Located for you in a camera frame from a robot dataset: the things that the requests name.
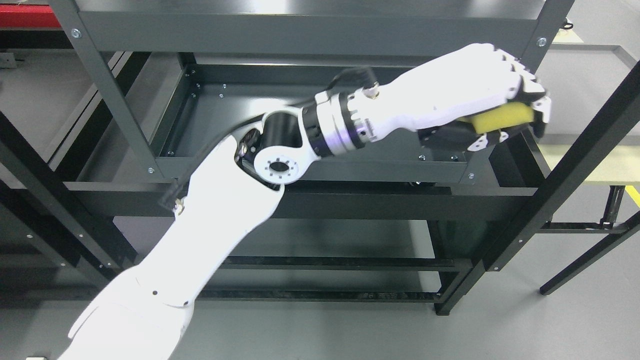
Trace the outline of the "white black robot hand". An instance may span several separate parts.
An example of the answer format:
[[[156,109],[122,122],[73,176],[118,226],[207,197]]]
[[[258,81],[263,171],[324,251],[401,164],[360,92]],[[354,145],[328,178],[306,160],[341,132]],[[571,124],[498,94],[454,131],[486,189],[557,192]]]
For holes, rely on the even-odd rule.
[[[529,105],[534,121],[476,134],[457,121],[511,102]],[[381,141],[396,130],[420,133],[432,145],[480,152],[526,129],[544,136],[553,102],[547,90],[514,55],[491,43],[472,43],[406,71],[375,95],[357,89],[347,106],[360,136]]]

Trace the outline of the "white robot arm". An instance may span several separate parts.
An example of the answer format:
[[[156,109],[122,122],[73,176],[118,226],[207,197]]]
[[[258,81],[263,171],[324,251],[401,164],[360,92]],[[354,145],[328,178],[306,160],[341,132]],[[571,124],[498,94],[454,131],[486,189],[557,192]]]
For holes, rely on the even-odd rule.
[[[167,360],[194,314],[195,299],[231,251],[272,214],[285,186],[318,161],[308,117],[332,147],[388,135],[384,96],[321,93],[312,105],[286,105],[259,117],[257,176],[240,167],[239,144],[226,136],[205,153],[174,209],[174,223],[138,265],[119,274],[76,319],[62,360]]]

